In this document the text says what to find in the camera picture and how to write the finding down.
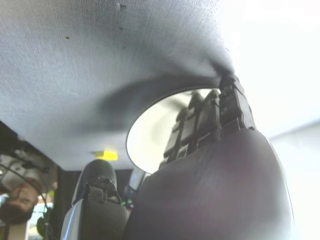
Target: person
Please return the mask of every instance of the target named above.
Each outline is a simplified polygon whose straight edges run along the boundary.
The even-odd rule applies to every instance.
[[[16,225],[31,218],[40,193],[52,189],[57,169],[45,155],[19,138],[10,147],[16,149],[0,149],[0,164],[27,181],[0,166],[0,194],[6,194],[0,206],[0,220]]]

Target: robotic hand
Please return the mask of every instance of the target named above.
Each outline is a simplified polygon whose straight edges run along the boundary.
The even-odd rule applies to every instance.
[[[257,131],[238,78],[223,77],[219,88],[205,99],[195,94],[180,111],[164,161],[139,189],[127,223],[125,209],[111,200],[114,174],[89,174],[109,187],[88,181],[85,173],[97,162],[90,163],[61,239],[291,239],[293,213],[278,158]]]

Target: yellow block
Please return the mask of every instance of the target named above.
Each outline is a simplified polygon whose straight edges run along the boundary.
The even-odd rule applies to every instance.
[[[115,151],[97,151],[95,152],[95,158],[105,161],[117,161],[118,154]]]

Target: textured gray surface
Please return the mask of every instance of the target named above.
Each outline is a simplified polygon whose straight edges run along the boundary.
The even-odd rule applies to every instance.
[[[166,95],[232,70],[216,0],[0,1],[0,120],[66,170]]]

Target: mechanical hinge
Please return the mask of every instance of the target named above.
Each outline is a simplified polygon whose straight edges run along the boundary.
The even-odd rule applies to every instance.
[[[220,123],[222,136],[233,134],[240,129],[256,129],[251,108],[239,79],[229,74],[220,82]]]

